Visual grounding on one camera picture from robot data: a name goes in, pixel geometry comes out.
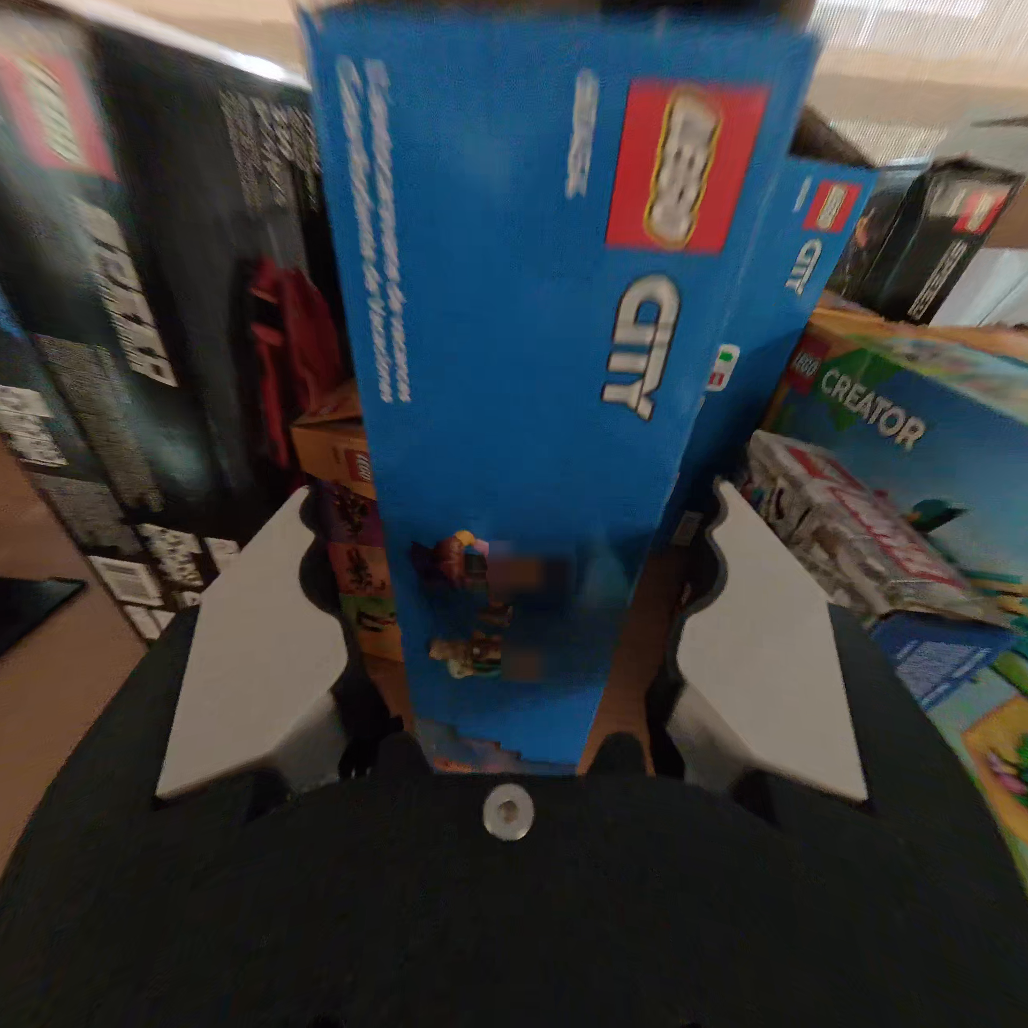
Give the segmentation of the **large black toy set box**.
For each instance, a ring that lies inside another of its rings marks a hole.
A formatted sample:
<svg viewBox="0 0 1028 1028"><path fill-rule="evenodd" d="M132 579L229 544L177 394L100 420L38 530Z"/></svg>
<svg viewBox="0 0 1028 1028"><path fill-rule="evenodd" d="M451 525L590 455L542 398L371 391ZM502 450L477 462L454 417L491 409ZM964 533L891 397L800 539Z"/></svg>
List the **large black toy set box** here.
<svg viewBox="0 0 1028 1028"><path fill-rule="evenodd" d="M145 642L297 488L350 375L311 88L98 2L2 2L2 436Z"/></svg>

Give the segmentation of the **flat black object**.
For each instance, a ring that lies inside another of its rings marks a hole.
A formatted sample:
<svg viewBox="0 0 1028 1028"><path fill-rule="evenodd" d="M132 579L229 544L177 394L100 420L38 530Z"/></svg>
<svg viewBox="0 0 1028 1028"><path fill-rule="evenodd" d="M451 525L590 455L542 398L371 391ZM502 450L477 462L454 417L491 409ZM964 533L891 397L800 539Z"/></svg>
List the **flat black object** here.
<svg viewBox="0 0 1028 1028"><path fill-rule="evenodd" d="M84 580L1 578L1 655L86 589Z"/></svg>

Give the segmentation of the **white red toy set box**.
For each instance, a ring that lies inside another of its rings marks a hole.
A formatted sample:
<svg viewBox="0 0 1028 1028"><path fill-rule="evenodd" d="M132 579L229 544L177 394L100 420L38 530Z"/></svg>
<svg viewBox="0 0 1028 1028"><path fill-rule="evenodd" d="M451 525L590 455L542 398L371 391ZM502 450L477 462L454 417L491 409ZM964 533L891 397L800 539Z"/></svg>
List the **white red toy set box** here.
<svg viewBox="0 0 1028 1028"><path fill-rule="evenodd" d="M757 430L737 487L830 601L1003 627L1001 612L828 450Z"/></svg>

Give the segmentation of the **light blue toy set box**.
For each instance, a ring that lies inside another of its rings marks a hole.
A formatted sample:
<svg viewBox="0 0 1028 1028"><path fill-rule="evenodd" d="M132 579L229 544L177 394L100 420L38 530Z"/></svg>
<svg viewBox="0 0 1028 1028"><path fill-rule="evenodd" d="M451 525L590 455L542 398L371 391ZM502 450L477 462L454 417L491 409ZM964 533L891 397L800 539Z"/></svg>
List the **light blue toy set box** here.
<svg viewBox="0 0 1028 1028"><path fill-rule="evenodd" d="M817 309L762 425L890 508L885 610L855 599L1026 878L1026 326Z"/></svg>

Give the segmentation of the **orange toy set box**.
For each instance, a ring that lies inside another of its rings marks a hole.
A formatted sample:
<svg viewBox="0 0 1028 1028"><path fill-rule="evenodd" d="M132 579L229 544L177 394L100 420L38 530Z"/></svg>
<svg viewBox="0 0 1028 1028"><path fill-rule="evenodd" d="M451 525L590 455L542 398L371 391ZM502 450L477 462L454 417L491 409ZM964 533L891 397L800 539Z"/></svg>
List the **orange toy set box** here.
<svg viewBox="0 0 1028 1028"><path fill-rule="evenodd" d="M401 664L401 629L354 379L327 394L291 429L299 468L313 480L318 525L344 618L364 655Z"/></svg>

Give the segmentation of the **small black toy set box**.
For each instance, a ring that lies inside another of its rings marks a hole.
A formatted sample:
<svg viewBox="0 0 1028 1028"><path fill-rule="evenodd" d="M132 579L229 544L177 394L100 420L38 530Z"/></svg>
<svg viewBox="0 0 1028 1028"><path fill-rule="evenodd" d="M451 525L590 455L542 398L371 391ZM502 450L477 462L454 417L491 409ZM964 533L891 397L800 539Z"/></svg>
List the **small black toy set box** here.
<svg viewBox="0 0 1028 1028"><path fill-rule="evenodd" d="M1025 182L967 156L881 167L827 290L885 320L927 325Z"/></svg>

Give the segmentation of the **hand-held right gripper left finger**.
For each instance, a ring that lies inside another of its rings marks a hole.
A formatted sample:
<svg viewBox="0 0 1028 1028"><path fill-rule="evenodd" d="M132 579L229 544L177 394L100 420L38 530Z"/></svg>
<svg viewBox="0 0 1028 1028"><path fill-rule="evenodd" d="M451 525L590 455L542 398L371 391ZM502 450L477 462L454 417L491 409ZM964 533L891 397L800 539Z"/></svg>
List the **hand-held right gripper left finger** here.
<svg viewBox="0 0 1028 1028"><path fill-rule="evenodd" d="M177 801L249 772L324 788L378 726L302 486L201 596L155 795Z"/></svg>

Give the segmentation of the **smaller blue toy set box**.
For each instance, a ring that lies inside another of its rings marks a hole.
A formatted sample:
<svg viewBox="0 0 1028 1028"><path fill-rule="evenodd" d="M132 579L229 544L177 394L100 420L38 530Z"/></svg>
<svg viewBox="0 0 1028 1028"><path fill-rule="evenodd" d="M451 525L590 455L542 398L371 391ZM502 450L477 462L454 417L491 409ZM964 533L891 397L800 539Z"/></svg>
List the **smaller blue toy set box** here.
<svg viewBox="0 0 1028 1028"><path fill-rule="evenodd" d="M843 255L877 180L861 156L790 156L779 173L654 548L688 546L759 428L790 354Z"/></svg>

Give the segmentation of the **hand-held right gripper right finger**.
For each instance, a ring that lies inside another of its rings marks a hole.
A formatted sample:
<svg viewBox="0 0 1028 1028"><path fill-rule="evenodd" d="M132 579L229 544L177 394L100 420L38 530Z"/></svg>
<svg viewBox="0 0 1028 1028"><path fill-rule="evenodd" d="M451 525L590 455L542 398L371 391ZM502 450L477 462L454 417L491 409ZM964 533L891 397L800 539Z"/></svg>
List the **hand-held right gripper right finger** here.
<svg viewBox="0 0 1028 1028"><path fill-rule="evenodd" d="M762 772L862 803L827 594L734 485L714 495L647 693L654 771L715 792Z"/></svg>

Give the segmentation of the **large blue toy set box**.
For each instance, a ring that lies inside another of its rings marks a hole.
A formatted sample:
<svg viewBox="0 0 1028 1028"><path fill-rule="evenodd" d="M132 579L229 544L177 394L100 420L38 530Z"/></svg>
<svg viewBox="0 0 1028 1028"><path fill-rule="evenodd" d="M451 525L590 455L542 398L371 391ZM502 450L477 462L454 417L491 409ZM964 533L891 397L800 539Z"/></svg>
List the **large blue toy set box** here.
<svg viewBox="0 0 1028 1028"><path fill-rule="evenodd" d="M438 770L574 774L817 37L298 7L413 731Z"/></svg>

